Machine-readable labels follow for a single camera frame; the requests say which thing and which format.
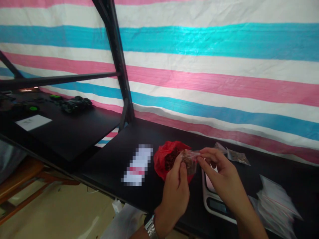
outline wristwatch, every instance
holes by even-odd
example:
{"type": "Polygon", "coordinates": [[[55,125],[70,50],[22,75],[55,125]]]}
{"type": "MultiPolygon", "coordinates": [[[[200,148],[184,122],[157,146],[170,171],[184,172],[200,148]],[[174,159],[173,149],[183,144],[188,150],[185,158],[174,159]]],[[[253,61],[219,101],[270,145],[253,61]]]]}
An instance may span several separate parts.
{"type": "Polygon", "coordinates": [[[149,235],[150,239],[160,239],[155,231],[154,221],[155,214],[153,214],[152,218],[146,223],[144,228],[147,231],[147,234],[149,235]]]}

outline black table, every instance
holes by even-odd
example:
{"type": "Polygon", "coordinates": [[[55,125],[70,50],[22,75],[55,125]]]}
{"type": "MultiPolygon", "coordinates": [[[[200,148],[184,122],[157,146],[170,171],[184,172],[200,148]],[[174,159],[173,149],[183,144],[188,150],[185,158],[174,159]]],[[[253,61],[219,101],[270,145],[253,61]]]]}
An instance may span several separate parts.
{"type": "MultiPolygon", "coordinates": [[[[126,167],[139,144],[152,144],[154,153],[167,140],[179,140],[194,150],[212,147],[215,140],[186,131],[136,119],[89,159],[75,176],[95,188],[111,194],[143,211],[152,213],[161,202],[164,182],[154,171],[153,160],[148,166],[145,182],[140,187],[125,186],[121,182],[126,167]]],[[[295,220],[297,237],[311,238],[318,232],[318,168],[275,157],[244,147],[222,143],[225,147],[243,152],[251,166],[234,163],[248,195],[257,198],[262,189],[259,174],[282,185],[292,197],[304,221],[295,220]]],[[[200,167],[189,184],[190,200],[185,215],[176,227],[201,238],[237,238],[237,226],[209,214],[204,208],[200,167]]],[[[277,238],[268,232],[271,238],[277,238]]]]}
{"type": "MultiPolygon", "coordinates": [[[[50,94],[43,92],[20,93],[10,96],[16,98],[17,102],[30,101],[34,98],[50,99],[50,94]]],[[[68,162],[73,161],[85,150],[98,143],[117,127],[121,118],[119,113],[97,107],[72,115],[63,112],[60,107],[51,102],[40,100],[27,103],[40,108],[40,111],[34,115],[41,115],[52,120],[31,130],[30,133],[68,162]]]]}

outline striped backdrop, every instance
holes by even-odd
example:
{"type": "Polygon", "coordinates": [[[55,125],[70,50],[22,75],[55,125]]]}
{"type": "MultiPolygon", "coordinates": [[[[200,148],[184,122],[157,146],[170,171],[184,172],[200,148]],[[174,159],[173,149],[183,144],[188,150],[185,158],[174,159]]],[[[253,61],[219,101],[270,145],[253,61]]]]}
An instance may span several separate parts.
{"type": "MultiPolygon", "coordinates": [[[[318,1],[115,2],[137,117],[319,164],[318,1]]],[[[115,70],[91,0],[0,1],[0,50],[25,77],[115,70]]],[[[0,79],[12,76],[0,62],[0,79]]],[[[119,88],[42,90],[121,112],[119,88]]]]}

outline cable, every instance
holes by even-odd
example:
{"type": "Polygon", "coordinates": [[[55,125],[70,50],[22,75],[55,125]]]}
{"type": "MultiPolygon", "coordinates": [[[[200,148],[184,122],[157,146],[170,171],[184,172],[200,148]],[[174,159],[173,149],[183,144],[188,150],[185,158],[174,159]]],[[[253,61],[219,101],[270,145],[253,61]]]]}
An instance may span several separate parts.
{"type": "Polygon", "coordinates": [[[96,193],[96,192],[98,192],[98,190],[93,191],[93,192],[89,192],[89,186],[86,186],[86,192],[87,192],[88,194],[92,194],[92,193],[96,193]]]}

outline digital scale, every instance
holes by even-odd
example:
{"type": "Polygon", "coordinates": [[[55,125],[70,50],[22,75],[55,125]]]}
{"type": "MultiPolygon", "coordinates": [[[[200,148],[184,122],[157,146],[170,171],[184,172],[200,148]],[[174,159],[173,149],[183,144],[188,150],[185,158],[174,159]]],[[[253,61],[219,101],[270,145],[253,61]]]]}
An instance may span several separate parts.
{"type": "Polygon", "coordinates": [[[203,198],[204,206],[206,210],[222,219],[225,219],[229,222],[237,224],[234,215],[231,213],[229,208],[224,204],[221,198],[217,195],[209,177],[206,175],[202,169],[202,183],[203,183],[203,198]]]}

